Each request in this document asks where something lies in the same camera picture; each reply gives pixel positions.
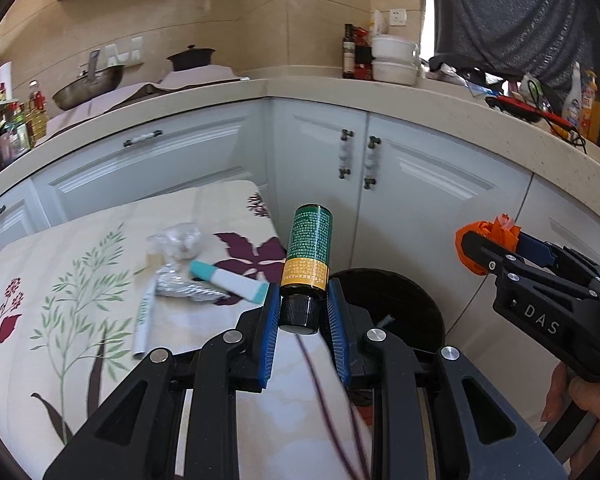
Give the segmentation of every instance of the human hand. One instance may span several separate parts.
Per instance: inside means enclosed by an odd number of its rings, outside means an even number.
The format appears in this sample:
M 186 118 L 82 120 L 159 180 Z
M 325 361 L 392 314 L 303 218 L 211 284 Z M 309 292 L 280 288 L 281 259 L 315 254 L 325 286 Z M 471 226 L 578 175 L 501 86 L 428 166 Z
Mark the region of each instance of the human hand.
M 551 387 L 546 394 L 546 403 L 540 420 L 552 422 L 560 417 L 562 394 L 566 389 L 567 367 L 564 363 L 560 363 L 551 375 Z M 570 459 L 569 478 L 574 479 L 582 473 L 600 450 L 600 383 L 587 383 L 580 377 L 573 378 L 569 384 L 569 395 L 581 410 L 592 412 L 598 419 L 589 438 Z

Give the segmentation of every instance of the black pot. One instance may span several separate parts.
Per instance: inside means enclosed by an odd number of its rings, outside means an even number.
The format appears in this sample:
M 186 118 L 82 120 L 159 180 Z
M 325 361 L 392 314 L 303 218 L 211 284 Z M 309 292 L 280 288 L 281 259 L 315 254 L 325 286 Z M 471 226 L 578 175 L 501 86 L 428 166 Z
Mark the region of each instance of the black pot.
M 189 45 L 188 50 L 173 54 L 167 59 L 173 65 L 173 71 L 188 70 L 199 66 L 211 64 L 211 55 L 215 52 L 212 48 L 194 48 L 195 45 Z

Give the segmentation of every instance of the black trash bag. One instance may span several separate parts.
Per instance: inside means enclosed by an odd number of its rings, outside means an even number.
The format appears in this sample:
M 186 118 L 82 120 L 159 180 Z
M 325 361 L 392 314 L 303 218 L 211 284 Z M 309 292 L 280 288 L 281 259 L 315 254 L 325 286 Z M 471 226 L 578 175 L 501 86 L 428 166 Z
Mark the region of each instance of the black trash bag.
M 364 308 L 374 324 L 386 316 L 394 320 L 382 328 L 412 348 L 435 352 L 444 345 L 445 323 L 436 303 L 409 278 L 381 269 L 347 269 L 338 278 L 347 303 Z

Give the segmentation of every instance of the white container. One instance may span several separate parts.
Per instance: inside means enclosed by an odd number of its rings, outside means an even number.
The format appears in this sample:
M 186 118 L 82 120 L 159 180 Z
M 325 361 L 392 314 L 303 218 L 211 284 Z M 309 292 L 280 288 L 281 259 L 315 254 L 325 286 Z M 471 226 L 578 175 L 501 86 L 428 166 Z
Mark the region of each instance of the white container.
M 374 67 L 374 81 L 408 86 L 416 84 L 418 67 L 412 64 L 391 63 L 388 61 L 374 61 L 372 64 Z
M 371 54 L 377 61 L 416 63 L 420 48 L 414 41 L 399 36 L 380 34 L 371 40 Z

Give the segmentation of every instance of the electrical outlet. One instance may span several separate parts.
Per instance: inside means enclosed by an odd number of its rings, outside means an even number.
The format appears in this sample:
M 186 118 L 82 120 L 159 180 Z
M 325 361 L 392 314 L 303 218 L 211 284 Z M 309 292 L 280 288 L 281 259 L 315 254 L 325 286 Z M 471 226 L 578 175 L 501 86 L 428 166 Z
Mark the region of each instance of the electrical outlet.
M 389 9 L 389 25 L 405 27 L 407 25 L 406 9 Z

